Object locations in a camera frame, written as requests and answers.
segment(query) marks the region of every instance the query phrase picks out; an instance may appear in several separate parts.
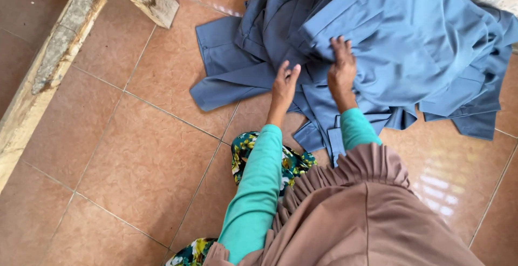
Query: tiled floor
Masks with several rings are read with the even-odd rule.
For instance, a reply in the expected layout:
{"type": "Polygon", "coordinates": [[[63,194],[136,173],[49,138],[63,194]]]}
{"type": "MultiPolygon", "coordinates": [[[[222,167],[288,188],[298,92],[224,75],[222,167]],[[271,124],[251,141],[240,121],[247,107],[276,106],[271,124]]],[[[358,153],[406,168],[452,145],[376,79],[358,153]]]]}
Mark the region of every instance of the tiled floor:
{"type": "MultiPolygon", "coordinates": [[[[66,3],[17,0],[19,14],[4,1],[0,115],[66,3]]],[[[189,94],[204,77],[194,27],[242,14],[243,1],[178,0],[165,30],[128,0],[109,0],[0,196],[1,265],[159,266],[219,234],[236,192],[228,143],[261,128],[270,95],[201,111],[189,94]]],[[[518,258],[517,83],[513,56],[492,142],[422,117],[380,136],[402,155],[422,200],[487,265],[518,258]]],[[[285,144],[301,150],[291,134],[304,121],[288,114],[285,144]]]]}

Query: person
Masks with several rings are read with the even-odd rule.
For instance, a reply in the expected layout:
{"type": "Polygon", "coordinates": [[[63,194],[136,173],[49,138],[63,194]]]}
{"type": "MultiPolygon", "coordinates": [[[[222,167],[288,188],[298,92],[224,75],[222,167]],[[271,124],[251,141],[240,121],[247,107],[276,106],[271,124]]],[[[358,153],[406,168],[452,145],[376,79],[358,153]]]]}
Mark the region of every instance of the person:
{"type": "Polygon", "coordinates": [[[351,42],[339,37],[330,44],[336,62],[327,83],[346,156],[324,168],[310,153],[282,146],[280,127],[301,71],[284,62],[261,132],[233,142],[239,186],[221,235],[197,239],[166,265],[482,265],[413,194],[400,157],[358,109],[351,42]]]}

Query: pile of clothes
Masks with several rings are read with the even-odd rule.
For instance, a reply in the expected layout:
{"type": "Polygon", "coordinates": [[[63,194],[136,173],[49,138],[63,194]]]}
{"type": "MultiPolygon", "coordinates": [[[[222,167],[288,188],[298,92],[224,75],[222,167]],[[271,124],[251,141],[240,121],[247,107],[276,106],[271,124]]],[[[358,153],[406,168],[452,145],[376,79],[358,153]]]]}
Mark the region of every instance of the pile of clothes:
{"type": "Polygon", "coordinates": [[[451,119],[463,135],[493,139],[498,97],[518,20],[470,0],[248,0],[242,18],[198,26],[207,77],[191,89],[201,109],[268,92],[284,60],[301,64],[289,111],[309,120],[306,151],[344,153],[327,89],[331,37],[352,41],[356,101],[377,133],[451,119]]]}

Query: pleated brown fabric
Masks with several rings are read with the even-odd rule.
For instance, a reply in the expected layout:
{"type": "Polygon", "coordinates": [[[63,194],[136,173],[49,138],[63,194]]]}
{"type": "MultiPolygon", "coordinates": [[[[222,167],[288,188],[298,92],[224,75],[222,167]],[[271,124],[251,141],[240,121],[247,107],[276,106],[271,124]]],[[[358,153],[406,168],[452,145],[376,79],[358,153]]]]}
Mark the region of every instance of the pleated brown fabric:
{"type": "MultiPolygon", "coordinates": [[[[314,166],[288,188],[264,249],[239,266],[482,265],[445,222],[415,197],[400,157],[360,144],[334,169],[314,166]]],[[[214,243],[206,266],[229,266],[214,243]]]]}

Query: teal sleeve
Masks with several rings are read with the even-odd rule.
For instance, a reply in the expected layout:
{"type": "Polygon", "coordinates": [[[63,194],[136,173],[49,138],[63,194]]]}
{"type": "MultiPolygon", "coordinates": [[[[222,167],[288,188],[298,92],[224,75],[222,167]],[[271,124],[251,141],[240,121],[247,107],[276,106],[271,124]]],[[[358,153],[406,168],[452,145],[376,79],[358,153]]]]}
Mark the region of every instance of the teal sleeve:
{"type": "Polygon", "coordinates": [[[381,145],[381,140],[376,135],[374,128],[358,108],[346,110],[340,115],[340,130],[345,150],[353,149],[361,143],[381,145]]]}
{"type": "Polygon", "coordinates": [[[277,209],[281,184],[282,133],[263,127],[250,152],[236,196],[229,204],[218,242],[229,250],[229,262],[264,247],[277,209]]]}

